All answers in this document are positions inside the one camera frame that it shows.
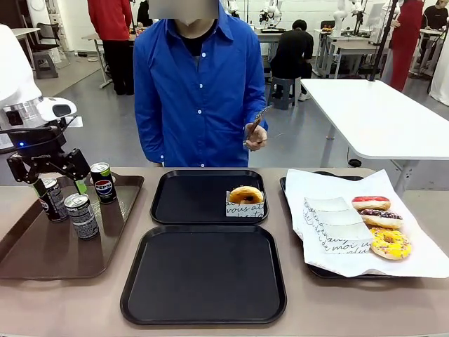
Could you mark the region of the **brown plastic tray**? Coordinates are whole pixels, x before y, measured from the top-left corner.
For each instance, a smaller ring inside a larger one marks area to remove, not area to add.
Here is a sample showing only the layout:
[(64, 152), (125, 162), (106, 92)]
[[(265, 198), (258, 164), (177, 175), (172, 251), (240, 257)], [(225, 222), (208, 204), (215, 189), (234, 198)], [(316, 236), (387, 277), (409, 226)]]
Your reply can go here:
[(91, 183), (87, 194), (99, 232), (82, 240), (69, 219), (49, 221), (35, 201), (0, 240), (0, 279), (53, 281), (94, 278), (111, 262), (145, 179), (114, 174), (117, 200), (101, 204)]

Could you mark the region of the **grey background workbench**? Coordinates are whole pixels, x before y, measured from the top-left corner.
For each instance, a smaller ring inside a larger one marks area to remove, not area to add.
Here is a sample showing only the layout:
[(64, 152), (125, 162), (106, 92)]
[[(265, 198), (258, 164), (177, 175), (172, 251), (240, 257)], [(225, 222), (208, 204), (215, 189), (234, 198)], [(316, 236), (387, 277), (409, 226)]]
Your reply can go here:
[(317, 43), (313, 71), (324, 79), (367, 76), (374, 67), (379, 47), (363, 37), (331, 37), (321, 29), (314, 30)]

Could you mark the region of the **small black plastic tray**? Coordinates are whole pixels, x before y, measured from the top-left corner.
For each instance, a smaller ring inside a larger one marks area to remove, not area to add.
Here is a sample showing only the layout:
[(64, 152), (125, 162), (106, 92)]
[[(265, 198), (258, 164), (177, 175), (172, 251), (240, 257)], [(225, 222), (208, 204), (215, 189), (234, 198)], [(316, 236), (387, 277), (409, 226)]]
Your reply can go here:
[(159, 180), (149, 214), (162, 225), (258, 225), (269, 214), (266, 201), (258, 216), (226, 211), (227, 193), (240, 186), (264, 192), (262, 176), (247, 168), (169, 171)]

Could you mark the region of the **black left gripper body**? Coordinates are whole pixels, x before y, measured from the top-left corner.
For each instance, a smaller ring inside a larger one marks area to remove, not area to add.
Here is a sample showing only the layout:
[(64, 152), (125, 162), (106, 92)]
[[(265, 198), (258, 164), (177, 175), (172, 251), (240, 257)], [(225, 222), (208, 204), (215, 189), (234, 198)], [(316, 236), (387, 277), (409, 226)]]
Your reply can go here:
[(14, 128), (7, 130), (7, 136), (13, 144), (13, 154), (19, 154), (24, 163), (45, 165), (58, 168), (58, 155), (65, 153), (62, 146), (66, 143), (64, 132), (67, 126), (45, 125), (36, 128)]

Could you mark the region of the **black Pepsi can text side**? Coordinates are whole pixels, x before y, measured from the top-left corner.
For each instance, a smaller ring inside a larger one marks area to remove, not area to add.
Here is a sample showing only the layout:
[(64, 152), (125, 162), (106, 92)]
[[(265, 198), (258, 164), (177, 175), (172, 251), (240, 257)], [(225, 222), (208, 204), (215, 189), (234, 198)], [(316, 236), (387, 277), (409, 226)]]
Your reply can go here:
[(64, 205), (79, 239), (90, 239), (99, 233), (95, 212), (87, 194), (71, 194)]
[(39, 197), (39, 201), (49, 221), (60, 222), (65, 220), (68, 217), (68, 213), (57, 179), (44, 178), (42, 183), (45, 187), (45, 192), (43, 196)]

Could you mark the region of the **person in red sweater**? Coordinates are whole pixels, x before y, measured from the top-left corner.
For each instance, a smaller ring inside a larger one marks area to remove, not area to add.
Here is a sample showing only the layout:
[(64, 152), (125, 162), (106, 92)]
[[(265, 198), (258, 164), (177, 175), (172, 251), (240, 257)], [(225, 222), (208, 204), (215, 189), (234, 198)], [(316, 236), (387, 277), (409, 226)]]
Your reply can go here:
[(87, 0), (88, 13), (102, 41), (117, 95), (133, 95), (133, 51), (129, 28), (132, 10), (129, 0)]

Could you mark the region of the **person left hand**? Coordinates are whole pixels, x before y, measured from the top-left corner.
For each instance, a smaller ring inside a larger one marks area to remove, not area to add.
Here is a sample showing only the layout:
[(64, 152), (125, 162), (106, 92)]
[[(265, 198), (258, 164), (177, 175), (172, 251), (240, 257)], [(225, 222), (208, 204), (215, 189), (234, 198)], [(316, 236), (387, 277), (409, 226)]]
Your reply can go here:
[(250, 151), (261, 150), (267, 143), (267, 132), (260, 125), (247, 124), (245, 126), (245, 135), (246, 139), (243, 145)]

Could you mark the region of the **chocolate icing sprinkle donut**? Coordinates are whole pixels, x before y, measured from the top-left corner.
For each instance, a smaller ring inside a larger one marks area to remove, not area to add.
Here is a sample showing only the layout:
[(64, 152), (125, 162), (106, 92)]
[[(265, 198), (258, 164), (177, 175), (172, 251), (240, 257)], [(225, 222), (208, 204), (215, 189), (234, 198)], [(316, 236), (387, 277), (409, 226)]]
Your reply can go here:
[(403, 226), (403, 218), (394, 212), (364, 209), (360, 212), (360, 215), (366, 225), (395, 230)]

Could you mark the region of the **metal tongs wooden handle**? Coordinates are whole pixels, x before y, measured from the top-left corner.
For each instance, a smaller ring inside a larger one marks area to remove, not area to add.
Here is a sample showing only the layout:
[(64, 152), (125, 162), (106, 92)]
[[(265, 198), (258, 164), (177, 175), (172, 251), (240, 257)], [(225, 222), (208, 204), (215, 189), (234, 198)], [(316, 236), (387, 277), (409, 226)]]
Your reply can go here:
[(273, 105), (268, 105), (264, 109), (260, 110), (255, 116), (255, 120), (249, 124), (247, 124), (244, 128), (245, 131), (245, 140), (243, 141), (243, 146), (249, 148), (247, 141), (253, 137), (253, 134), (256, 128), (264, 121), (264, 115), (270, 110), (274, 109)]

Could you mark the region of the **black Pepsi can logo side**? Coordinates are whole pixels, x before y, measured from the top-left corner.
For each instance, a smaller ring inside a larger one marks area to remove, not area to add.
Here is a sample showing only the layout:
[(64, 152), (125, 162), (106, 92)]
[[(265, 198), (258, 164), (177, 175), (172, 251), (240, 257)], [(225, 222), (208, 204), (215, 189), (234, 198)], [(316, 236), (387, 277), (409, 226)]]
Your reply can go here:
[(116, 200), (116, 190), (108, 163), (98, 162), (91, 165), (91, 178), (100, 203), (110, 204)]

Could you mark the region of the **yellow icing sprinkle donut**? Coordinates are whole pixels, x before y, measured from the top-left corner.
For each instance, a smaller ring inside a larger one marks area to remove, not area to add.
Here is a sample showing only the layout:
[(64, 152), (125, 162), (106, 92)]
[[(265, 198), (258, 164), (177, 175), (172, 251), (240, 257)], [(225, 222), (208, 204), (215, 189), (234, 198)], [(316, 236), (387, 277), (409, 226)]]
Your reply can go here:
[(371, 250), (380, 257), (388, 260), (403, 260), (412, 251), (408, 238), (398, 230), (383, 227), (371, 227), (373, 241)]

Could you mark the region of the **white table with legs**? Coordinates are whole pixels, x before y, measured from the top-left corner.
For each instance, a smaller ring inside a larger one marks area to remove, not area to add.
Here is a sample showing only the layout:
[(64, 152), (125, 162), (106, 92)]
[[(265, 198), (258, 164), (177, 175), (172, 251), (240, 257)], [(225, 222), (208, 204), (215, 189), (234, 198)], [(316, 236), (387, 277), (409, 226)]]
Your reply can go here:
[(408, 189), (421, 161), (449, 161), (449, 121), (384, 82), (305, 79), (301, 83), (330, 122), (322, 168), (328, 166), (337, 133), (359, 157), (403, 162), (394, 186), (398, 196)]

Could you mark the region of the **white hanging cloth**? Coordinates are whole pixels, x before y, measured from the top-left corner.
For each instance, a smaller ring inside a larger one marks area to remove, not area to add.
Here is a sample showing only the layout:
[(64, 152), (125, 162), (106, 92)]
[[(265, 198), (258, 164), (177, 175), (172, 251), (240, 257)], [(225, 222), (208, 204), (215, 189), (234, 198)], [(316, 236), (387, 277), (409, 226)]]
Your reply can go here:
[(434, 71), (429, 95), (449, 107), (449, 31)]

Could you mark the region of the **seated person in black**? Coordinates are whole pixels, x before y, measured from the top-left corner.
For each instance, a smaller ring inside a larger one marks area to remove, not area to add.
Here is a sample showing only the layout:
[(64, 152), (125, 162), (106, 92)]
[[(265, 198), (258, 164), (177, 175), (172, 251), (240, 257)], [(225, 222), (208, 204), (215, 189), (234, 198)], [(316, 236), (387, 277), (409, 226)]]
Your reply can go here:
[(279, 39), (276, 54), (270, 62), (272, 75), (280, 79), (311, 79), (314, 39), (307, 32), (307, 23), (298, 19), (292, 29)]

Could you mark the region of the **red icing donut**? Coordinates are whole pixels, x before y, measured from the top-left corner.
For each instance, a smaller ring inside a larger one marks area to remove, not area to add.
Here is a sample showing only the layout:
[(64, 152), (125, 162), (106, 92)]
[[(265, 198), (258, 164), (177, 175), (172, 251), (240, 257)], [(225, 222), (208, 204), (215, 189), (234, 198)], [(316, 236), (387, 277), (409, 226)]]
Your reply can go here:
[(391, 201), (382, 196), (360, 196), (354, 197), (351, 201), (352, 206), (362, 211), (365, 209), (388, 211), (391, 207)]

